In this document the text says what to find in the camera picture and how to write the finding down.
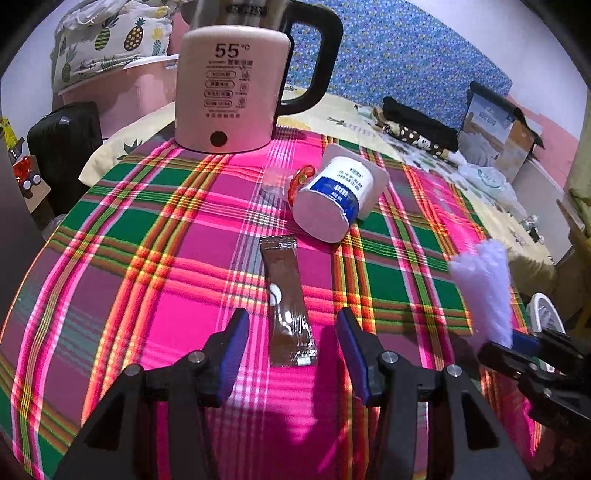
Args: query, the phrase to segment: kettle handle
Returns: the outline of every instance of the kettle handle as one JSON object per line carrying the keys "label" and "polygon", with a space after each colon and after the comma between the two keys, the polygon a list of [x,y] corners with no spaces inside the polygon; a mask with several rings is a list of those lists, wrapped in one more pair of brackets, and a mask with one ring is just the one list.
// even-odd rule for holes
{"label": "kettle handle", "polygon": [[327,7],[292,1],[288,18],[289,24],[286,31],[288,35],[290,35],[291,26],[294,23],[300,23],[318,30],[322,40],[310,86],[301,96],[282,100],[277,109],[279,115],[300,113],[320,102],[329,87],[336,57],[339,54],[340,41],[343,38],[343,22]]}

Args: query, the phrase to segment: polka dot fabric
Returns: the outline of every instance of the polka dot fabric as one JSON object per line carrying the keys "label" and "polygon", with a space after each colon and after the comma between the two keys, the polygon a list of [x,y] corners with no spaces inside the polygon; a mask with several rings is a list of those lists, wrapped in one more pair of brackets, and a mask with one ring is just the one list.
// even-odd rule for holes
{"label": "polka dot fabric", "polygon": [[[512,82],[474,45],[405,0],[322,0],[343,21],[329,92],[364,105],[392,96],[449,127],[459,129],[466,91],[477,80],[506,96]],[[310,84],[320,34],[294,25],[295,50],[287,82]]]}

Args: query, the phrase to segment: table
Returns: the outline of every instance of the table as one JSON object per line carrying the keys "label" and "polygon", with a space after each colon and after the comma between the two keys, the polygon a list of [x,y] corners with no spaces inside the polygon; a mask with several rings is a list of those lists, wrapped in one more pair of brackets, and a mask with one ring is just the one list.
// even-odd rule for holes
{"label": "table", "polygon": [[[300,96],[303,91],[298,87],[287,86],[283,98]],[[392,144],[392,139],[386,141],[385,135],[374,131],[358,114],[354,102],[336,95],[326,94],[310,110],[281,117],[280,123],[371,148],[402,163],[434,172],[451,183],[459,176],[452,166],[432,155],[406,155],[405,151],[418,152],[418,149],[394,141],[394,145],[399,145],[396,147]],[[534,242],[515,218],[499,210],[485,194],[466,180],[456,182],[456,186],[469,199],[490,237],[505,246],[515,288],[529,296],[537,292],[550,294],[556,285],[556,269],[548,249]]]}
{"label": "table", "polygon": [[[251,316],[245,356],[227,405],[208,415],[223,480],[363,478],[377,412],[351,392],[334,329],[345,305],[409,361],[437,369],[456,361],[480,377],[520,453],[531,457],[540,428],[515,385],[464,355],[469,315],[446,260],[485,231],[457,188],[387,155],[292,128],[237,155],[192,153],[173,135],[169,125],[88,191],[14,301],[0,337],[0,430],[28,472],[53,476],[126,365],[157,368],[201,348],[237,307]],[[270,165],[319,165],[334,141],[384,166],[392,182],[366,221],[328,245],[302,232],[259,184]],[[298,238],[316,367],[268,363],[258,240],[288,232]],[[512,311],[524,330],[515,292]],[[418,476],[427,464],[425,418],[420,405]],[[159,468],[160,478],[170,477],[166,461]]]}

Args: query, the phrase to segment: white fluffy object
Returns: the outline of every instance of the white fluffy object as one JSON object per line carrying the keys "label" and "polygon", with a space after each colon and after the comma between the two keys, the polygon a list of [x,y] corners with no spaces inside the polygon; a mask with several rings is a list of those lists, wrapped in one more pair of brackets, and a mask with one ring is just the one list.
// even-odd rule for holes
{"label": "white fluffy object", "polygon": [[464,157],[464,155],[462,155],[462,152],[460,152],[459,150],[457,152],[449,152],[447,154],[446,160],[449,163],[453,163],[454,165],[457,165],[458,167],[468,164],[466,158]]}
{"label": "white fluffy object", "polygon": [[474,351],[478,353],[486,342],[511,348],[511,290],[503,245],[486,240],[476,246],[476,252],[453,257],[449,271],[472,317]]}

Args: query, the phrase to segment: black suitcase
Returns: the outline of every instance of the black suitcase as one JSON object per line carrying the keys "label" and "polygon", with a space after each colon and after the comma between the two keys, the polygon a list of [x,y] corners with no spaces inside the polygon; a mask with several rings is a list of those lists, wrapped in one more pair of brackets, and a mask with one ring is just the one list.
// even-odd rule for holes
{"label": "black suitcase", "polygon": [[55,110],[29,130],[27,142],[51,187],[51,208],[56,215],[68,213],[88,190],[78,180],[82,168],[103,144],[96,104],[77,102]]}

